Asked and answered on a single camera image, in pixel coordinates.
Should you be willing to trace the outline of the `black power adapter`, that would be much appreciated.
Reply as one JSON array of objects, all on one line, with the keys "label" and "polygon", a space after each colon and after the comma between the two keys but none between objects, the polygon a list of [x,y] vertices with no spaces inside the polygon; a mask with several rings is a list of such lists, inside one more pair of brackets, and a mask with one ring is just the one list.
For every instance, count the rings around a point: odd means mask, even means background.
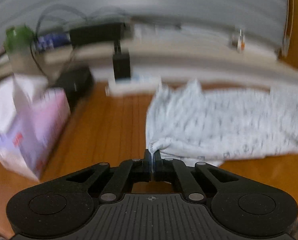
[{"label": "black power adapter", "polygon": [[120,41],[114,41],[113,70],[116,81],[131,78],[129,51],[121,49]]}]

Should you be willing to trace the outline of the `blue packet on sill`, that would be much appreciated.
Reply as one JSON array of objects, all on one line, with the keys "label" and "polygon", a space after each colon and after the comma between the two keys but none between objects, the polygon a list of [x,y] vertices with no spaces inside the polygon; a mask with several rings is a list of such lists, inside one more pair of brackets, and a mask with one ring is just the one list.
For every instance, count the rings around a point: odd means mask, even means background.
[{"label": "blue packet on sill", "polygon": [[66,33],[49,33],[39,36],[35,46],[39,52],[63,47],[71,44],[70,37]]}]

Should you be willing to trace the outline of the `grey window blind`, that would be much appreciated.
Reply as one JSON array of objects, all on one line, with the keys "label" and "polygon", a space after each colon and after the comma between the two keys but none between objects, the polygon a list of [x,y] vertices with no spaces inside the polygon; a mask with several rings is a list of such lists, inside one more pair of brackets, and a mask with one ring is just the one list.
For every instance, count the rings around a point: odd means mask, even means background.
[{"label": "grey window blind", "polygon": [[242,29],[280,46],[284,37],[288,0],[0,0],[0,44],[11,25],[34,28],[42,12],[64,4],[96,16],[110,12],[130,16],[193,22],[211,28]]}]

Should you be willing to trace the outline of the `pink tissue box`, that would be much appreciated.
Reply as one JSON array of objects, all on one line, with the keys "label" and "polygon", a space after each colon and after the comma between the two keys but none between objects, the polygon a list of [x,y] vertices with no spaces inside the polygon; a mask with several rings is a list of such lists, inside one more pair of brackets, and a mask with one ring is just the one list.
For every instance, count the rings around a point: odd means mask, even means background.
[{"label": "pink tissue box", "polygon": [[70,116],[62,88],[38,75],[15,74],[0,82],[0,163],[38,181]]}]

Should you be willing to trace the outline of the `glass jar orange label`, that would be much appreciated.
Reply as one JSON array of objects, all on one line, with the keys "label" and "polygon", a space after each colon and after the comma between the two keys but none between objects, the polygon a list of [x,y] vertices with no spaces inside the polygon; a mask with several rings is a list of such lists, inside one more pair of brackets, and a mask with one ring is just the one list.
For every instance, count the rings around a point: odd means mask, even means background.
[{"label": "glass jar orange label", "polygon": [[244,30],[237,28],[233,31],[230,40],[230,46],[238,53],[242,53],[245,49],[245,35]]}]

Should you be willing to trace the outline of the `black pouch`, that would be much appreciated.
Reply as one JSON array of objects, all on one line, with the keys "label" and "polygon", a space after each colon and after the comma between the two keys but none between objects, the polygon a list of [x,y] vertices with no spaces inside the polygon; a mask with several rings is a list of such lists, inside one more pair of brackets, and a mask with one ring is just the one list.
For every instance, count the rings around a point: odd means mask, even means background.
[{"label": "black pouch", "polygon": [[64,90],[70,110],[72,111],[78,101],[85,97],[93,86],[94,79],[89,67],[81,67],[62,73],[49,87]]}]

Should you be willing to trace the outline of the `black box on sill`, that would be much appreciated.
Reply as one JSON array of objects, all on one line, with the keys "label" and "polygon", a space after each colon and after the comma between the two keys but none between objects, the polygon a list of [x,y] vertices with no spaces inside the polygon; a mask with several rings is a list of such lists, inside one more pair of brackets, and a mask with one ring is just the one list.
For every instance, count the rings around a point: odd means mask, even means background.
[{"label": "black box on sill", "polygon": [[123,22],[98,24],[71,29],[69,38],[73,47],[79,47],[92,43],[120,41],[128,30],[129,25]]}]

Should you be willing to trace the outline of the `white patterned garment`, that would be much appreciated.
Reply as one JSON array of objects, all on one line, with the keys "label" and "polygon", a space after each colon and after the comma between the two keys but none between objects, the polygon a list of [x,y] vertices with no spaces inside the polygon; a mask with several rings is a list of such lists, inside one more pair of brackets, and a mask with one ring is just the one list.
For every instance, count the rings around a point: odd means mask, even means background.
[{"label": "white patterned garment", "polygon": [[148,107],[146,147],[188,166],[298,153],[298,92],[162,85]]}]

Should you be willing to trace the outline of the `beige window sill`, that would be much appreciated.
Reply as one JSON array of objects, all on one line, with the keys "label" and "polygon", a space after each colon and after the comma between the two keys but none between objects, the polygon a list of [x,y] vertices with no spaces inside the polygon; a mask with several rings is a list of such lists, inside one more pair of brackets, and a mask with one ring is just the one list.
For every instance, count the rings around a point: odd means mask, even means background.
[{"label": "beige window sill", "polygon": [[[222,80],[277,86],[298,85],[298,70],[277,59],[270,48],[246,41],[243,51],[237,51],[220,37],[142,37],[121,42],[128,50],[135,75],[159,76],[163,80]],[[52,50],[35,59],[50,76],[65,65],[87,64],[98,80],[111,80],[113,45],[91,44],[73,49],[70,46]]]}]

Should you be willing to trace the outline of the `white power strip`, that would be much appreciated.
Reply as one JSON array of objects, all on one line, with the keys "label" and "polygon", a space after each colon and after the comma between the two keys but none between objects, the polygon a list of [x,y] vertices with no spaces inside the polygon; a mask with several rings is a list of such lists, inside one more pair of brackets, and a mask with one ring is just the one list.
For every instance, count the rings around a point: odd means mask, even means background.
[{"label": "white power strip", "polygon": [[161,86],[159,76],[132,76],[130,79],[111,79],[105,88],[107,96],[122,97],[136,94],[154,94]]}]

